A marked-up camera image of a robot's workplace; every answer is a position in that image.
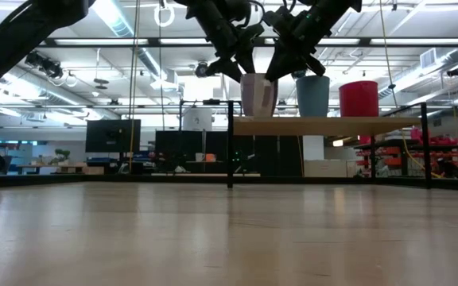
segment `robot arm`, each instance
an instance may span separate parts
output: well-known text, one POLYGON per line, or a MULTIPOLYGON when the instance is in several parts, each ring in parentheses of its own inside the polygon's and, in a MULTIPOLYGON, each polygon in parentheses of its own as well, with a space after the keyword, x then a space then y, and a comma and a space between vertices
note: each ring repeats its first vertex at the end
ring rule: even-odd
POLYGON ((252 52, 254 38, 264 32, 260 23, 248 25, 250 20, 250 4, 262 4, 248 0, 176 0, 187 6, 187 19, 194 17, 206 34, 206 41, 215 47, 215 55, 219 59, 210 64, 206 76, 217 72, 231 77, 239 82, 241 71, 238 65, 247 73, 255 73, 252 52), (234 26, 233 21, 245 24, 234 26))
POLYGON ((326 69, 312 54, 323 37, 330 37, 330 29, 351 7, 362 9, 362 0, 300 0, 311 6, 293 16, 284 6, 276 12, 266 12, 264 22, 272 26, 279 38, 268 67, 266 78, 273 82, 292 72, 309 70, 322 76, 326 69))
MULTIPOLYGON (((351 7, 360 12, 362 0, 299 0, 311 8, 293 16, 289 9, 281 6, 276 12, 264 13, 264 22, 278 34, 275 52, 268 67, 266 78, 270 82, 290 73, 310 69, 317 75, 325 72, 321 62, 311 54, 323 37, 330 37, 330 29, 351 7)), ((212 63, 206 76, 222 72, 239 82, 241 72, 238 64, 247 73, 254 73, 252 59, 253 40, 264 32, 260 23, 246 28, 235 27, 232 21, 250 17, 247 0, 176 0, 188 7, 187 19, 195 17, 206 33, 206 40, 213 43, 219 60, 212 63)))
POLYGON ((0 24, 0 78, 56 29, 86 17, 95 0, 28 0, 0 24))

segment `tv screen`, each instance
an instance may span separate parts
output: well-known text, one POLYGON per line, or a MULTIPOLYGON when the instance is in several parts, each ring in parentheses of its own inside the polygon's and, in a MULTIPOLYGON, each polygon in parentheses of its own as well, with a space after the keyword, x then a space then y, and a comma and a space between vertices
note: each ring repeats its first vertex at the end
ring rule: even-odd
POLYGON ((86 131, 86 152, 124 153, 138 152, 141 144, 141 121, 134 120, 132 138, 131 120, 88 121, 86 131))

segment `white cup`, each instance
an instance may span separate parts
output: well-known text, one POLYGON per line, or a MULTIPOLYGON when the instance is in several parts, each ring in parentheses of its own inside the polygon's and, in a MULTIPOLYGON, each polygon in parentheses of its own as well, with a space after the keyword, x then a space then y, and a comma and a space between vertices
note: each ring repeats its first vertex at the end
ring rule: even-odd
POLYGON ((240 81, 245 116, 271 117, 277 105, 278 85, 265 74, 245 74, 240 81))
POLYGON ((203 153, 196 153, 196 162, 204 161, 204 154, 203 153))

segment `black post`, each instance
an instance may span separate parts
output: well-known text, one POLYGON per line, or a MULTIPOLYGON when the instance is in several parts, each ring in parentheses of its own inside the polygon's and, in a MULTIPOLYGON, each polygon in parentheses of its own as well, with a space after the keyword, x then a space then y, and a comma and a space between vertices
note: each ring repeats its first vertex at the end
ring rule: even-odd
POLYGON ((233 184, 233 172, 234 169, 232 167, 233 163, 233 155, 234 155, 234 150, 233 150, 233 139, 234 139, 234 134, 235 134, 235 129, 234 129, 234 123, 235 123, 235 118, 234 118, 234 112, 235 112, 235 103, 233 101, 229 101, 227 103, 229 111, 227 112, 227 188, 232 189, 232 184, 233 184))
POLYGON ((404 145, 405 143, 401 143, 401 175, 403 176, 408 176, 409 175, 409 158, 406 153, 406 147, 404 145))
POLYGON ((180 100, 180 132, 181 132, 181 123, 183 122, 183 100, 180 100))
POLYGON ((371 179, 375 181, 375 136, 371 136, 371 179))
POLYGON ((421 104, 421 135, 423 139, 423 161, 425 163, 425 187, 430 189, 433 183, 433 174, 430 165, 429 118, 427 117, 426 102, 421 104))

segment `desk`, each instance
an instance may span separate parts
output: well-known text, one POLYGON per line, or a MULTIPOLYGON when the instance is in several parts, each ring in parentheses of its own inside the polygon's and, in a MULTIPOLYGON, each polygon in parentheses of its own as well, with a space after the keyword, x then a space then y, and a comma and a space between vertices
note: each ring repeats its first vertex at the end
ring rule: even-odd
POLYGON ((420 118, 234 118, 234 135, 378 135, 420 125, 420 118))
POLYGON ((75 166, 75 165, 65 165, 65 166, 58 166, 58 165, 18 165, 17 172, 19 175, 22 175, 24 168, 33 168, 35 169, 34 174, 40 174, 40 168, 60 168, 60 172, 68 173, 70 168, 75 169, 75 173, 82 172, 85 166, 75 166))
MULTIPOLYGON (((210 173, 153 173, 151 176, 198 176, 198 177, 225 177, 227 174, 210 174, 210 173)), ((260 177, 261 174, 258 173, 248 173, 248 174, 233 174, 237 177, 260 177)))

